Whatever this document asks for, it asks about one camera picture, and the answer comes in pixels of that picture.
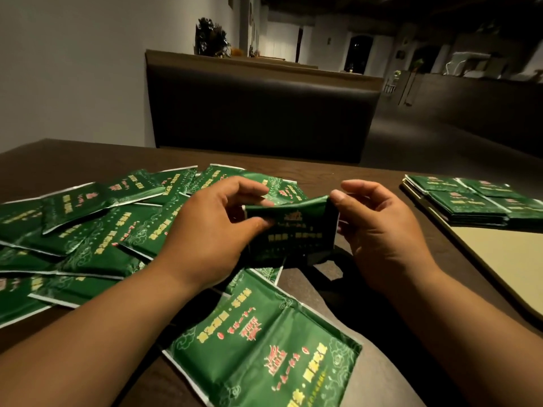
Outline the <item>stack of green packets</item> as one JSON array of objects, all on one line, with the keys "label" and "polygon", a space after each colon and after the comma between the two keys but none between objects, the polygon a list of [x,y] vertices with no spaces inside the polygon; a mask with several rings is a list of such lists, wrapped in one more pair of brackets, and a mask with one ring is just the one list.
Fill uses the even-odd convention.
[{"label": "stack of green packets", "polygon": [[543,233],[543,201],[524,196],[509,184],[405,175],[401,186],[421,209],[451,227]]}]

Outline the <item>dark decorative plant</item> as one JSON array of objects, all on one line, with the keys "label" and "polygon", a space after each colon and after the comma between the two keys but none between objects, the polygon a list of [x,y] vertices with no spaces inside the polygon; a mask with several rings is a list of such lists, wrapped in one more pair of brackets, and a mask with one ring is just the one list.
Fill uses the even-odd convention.
[{"label": "dark decorative plant", "polygon": [[231,44],[222,26],[209,18],[200,18],[195,26],[194,54],[220,59],[231,57]]}]

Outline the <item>person's left forearm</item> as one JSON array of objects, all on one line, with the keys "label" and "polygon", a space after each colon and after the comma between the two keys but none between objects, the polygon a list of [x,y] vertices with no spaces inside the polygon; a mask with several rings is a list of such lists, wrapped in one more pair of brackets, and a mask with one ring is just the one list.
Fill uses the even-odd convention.
[{"label": "person's left forearm", "polygon": [[155,260],[0,355],[0,407],[111,407],[202,286]]}]

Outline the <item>beige tray with dark rim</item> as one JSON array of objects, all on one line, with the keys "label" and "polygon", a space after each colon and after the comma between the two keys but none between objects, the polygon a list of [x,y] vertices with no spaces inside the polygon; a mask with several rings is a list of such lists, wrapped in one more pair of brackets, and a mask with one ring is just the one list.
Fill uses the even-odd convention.
[{"label": "beige tray with dark rim", "polygon": [[474,265],[501,286],[507,298],[543,323],[543,231],[451,226],[407,176],[401,188]]}]

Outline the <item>person's right forearm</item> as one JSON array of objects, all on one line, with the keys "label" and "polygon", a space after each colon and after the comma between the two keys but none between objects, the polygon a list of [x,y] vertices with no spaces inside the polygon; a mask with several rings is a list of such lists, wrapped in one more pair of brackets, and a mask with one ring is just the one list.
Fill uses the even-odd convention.
[{"label": "person's right forearm", "polygon": [[375,284],[473,406],[543,407],[543,337],[432,263]]}]

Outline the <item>dark brown booth bench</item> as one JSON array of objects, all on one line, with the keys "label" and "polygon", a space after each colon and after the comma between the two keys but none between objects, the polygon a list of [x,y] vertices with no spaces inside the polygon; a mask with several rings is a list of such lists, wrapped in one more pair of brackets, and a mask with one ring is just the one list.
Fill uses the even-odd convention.
[{"label": "dark brown booth bench", "polygon": [[156,146],[358,164],[383,79],[147,50]]}]

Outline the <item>green printed napkin packet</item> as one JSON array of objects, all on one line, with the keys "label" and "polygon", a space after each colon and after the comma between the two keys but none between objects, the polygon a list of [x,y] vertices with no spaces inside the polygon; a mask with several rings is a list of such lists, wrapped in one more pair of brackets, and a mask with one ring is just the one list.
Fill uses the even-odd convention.
[{"label": "green printed napkin packet", "polygon": [[266,218],[273,225],[252,239],[242,263],[257,268],[285,258],[323,256],[333,251],[339,211],[328,195],[283,205],[245,205],[245,218]]}]

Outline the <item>dark booth partition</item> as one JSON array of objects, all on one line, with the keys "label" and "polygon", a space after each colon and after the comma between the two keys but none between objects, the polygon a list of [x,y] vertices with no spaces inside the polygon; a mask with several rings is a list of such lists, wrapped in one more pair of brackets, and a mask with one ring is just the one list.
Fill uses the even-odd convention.
[{"label": "dark booth partition", "polygon": [[407,114],[543,159],[543,82],[402,72],[392,99]]}]

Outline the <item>person's left hand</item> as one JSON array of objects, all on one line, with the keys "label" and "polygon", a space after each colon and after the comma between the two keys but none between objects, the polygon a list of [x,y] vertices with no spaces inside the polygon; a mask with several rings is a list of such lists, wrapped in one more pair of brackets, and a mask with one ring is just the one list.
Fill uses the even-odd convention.
[{"label": "person's left hand", "polygon": [[197,191],[181,207],[159,255],[149,265],[182,287],[194,291],[225,280],[247,245],[227,238],[229,217],[244,218],[242,206],[274,204],[264,196],[269,188],[254,180],[233,176]]}]

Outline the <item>person's right hand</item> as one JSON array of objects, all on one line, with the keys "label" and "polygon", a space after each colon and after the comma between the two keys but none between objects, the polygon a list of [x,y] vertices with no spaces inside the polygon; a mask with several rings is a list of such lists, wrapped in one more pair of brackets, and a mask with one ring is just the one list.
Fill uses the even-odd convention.
[{"label": "person's right hand", "polygon": [[362,179],[342,181],[339,191],[362,205],[359,230],[339,233],[349,243],[357,267],[370,287],[392,296],[442,276],[418,220],[396,194],[378,182]]}]

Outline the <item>pile of green packets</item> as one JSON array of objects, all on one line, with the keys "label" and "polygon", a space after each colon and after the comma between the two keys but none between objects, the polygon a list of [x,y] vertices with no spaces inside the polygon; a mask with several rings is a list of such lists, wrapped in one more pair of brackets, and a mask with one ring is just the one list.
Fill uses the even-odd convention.
[{"label": "pile of green packets", "polygon": [[[284,200],[262,179],[274,205]],[[67,289],[112,277],[98,292],[83,291],[76,308],[138,273],[159,255],[181,207],[191,196],[174,196],[166,212],[135,211],[131,204],[107,213],[60,270],[37,292],[69,302]],[[207,407],[339,407],[362,346],[318,312],[242,263],[190,299],[152,346],[182,375]]]}]

